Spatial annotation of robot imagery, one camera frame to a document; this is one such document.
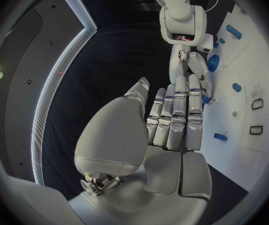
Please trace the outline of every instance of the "cable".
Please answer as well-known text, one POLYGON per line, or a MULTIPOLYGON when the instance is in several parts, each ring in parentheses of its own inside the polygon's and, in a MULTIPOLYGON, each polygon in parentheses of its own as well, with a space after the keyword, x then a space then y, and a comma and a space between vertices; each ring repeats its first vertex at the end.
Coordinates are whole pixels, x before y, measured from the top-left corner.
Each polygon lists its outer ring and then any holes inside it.
POLYGON ((219 2, 219 0, 217 0, 216 3, 214 4, 214 6, 212 6, 210 9, 206 10, 205 12, 212 10, 218 4, 218 2, 219 2))

